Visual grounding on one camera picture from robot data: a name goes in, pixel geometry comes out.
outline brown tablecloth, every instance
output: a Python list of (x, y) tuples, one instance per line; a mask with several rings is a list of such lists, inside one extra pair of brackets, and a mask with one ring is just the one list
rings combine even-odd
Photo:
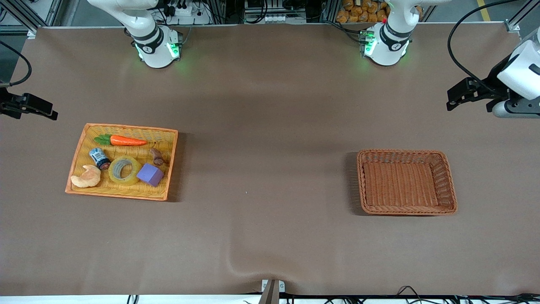
[[(393, 67), (328, 25), (195, 28), (159, 70), (121, 29), (39, 30), (11, 91), (59, 119), (0, 117), (0, 293), (245, 293), (265, 278), (304, 294), (538, 292), (540, 124), (485, 102), (446, 111), (465, 77), (451, 27), (419, 25)], [(517, 42), (464, 24), (453, 45), (483, 77)], [(65, 194), (87, 122), (178, 129), (171, 201)], [(445, 152), (458, 212), (363, 214), (364, 148)]]

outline brown wicker basket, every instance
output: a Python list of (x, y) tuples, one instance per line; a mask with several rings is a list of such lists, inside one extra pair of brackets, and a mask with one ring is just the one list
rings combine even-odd
[(450, 215), (457, 210), (448, 159), (440, 151), (362, 150), (357, 170), (366, 213)]
[[(102, 146), (94, 141), (94, 137), (100, 134), (116, 134), (139, 138), (147, 140), (148, 144), (135, 147)], [(102, 148), (111, 161), (117, 157), (128, 155), (134, 157), (141, 164), (152, 164), (153, 157), (149, 153), (149, 149), (152, 147), (157, 148), (162, 153), (163, 160), (165, 161), (164, 164), (159, 166), (159, 169), (165, 173), (165, 176), (159, 182), (157, 187), (153, 187), (140, 181), (131, 186), (122, 186), (110, 180), (107, 172), (103, 171), (101, 174), (101, 181), (95, 187), (78, 188), (71, 182), (71, 179), (68, 178), (65, 192), (69, 194), (166, 201), (169, 185), (171, 183), (177, 140), (178, 131), (172, 129), (137, 127), (134, 125), (123, 124), (87, 123), (80, 135), (79, 143), (71, 163), (69, 176), (74, 174), (80, 175), (84, 171), (83, 165), (85, 164), (95, 164), (89, 155), (90, 150), (95, 147)]]

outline white robotic arm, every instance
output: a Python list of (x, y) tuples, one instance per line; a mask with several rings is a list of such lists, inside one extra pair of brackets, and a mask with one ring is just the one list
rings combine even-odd
[(139, 57), (152, 68), (163, 68), (180, 58), (181, 36), (165, 25), (157, 25), (147, 9), (158, 0), (88, 0), (120, 21), (135, 40)]
[(374, 32), (371, 44), (362, 45), (362, 53), (380, 65), (396, 64), (405, 55), (410, 34), (418, 24), (420, 13), (415, 6), (440, 4), (450, 0), (385, 0), (390, 6), (386, 23), (377, 23), (367, 31)]
[(491, 100), (486, 110), (501, 118), (540, 118), (540, 28), (479, 81), (467, 77), (448, 90), (447, 110)]

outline toy carrot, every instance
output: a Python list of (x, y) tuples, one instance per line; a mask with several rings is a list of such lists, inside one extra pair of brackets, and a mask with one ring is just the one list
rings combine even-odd
[(146, 140), (138, 140), (136, 138), (129, 138), (120, 135), (101, 134), (98, 137), (94, 137), (94, 140), (105, 146), (142, 146), (146, 144)]

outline purple foam block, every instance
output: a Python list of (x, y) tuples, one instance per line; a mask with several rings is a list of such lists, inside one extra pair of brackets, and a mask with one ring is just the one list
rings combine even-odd
[(159, 181), (163, 178), (163, 175), (164, 174), (161, 170), (149, 163), (144, 164), (139, 173), (137, 173), (137, 177), (141, 181), (154, 187), (158, 186)]

